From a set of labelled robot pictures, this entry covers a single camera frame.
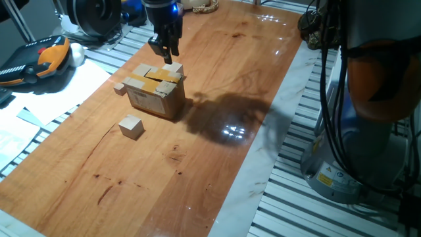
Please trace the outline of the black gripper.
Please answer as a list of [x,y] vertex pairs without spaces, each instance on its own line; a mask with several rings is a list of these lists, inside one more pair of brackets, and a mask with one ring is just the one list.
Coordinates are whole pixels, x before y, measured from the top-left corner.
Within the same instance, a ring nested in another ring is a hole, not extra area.
[[[154,36],[148,44],[154,53],[161,56],[168,65],[172,64],[172,55],[179,56],[179,39],[182,36],[184,6],[178,0],[142,0],[147,17],[154,27]],[[167,32],[167,46],[161,40],[161,34]]]

